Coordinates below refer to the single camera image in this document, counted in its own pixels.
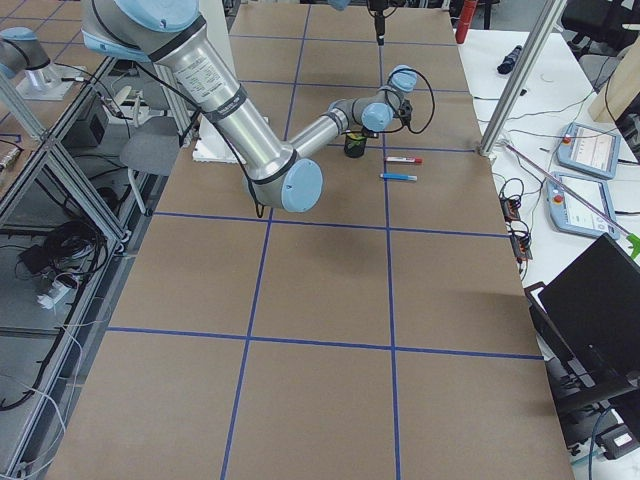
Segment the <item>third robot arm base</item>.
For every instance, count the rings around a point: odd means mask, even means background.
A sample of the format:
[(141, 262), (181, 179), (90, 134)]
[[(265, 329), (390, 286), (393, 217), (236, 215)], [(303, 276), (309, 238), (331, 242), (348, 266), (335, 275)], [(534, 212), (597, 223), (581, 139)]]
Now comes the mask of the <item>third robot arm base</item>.
[(63, 80), (65, 68), (56, 66), (27, 27), (1, 31), (1, 73), (9, 80), (23, 73), (16, 89), (26, 100), (62, 101), (71, 88)]

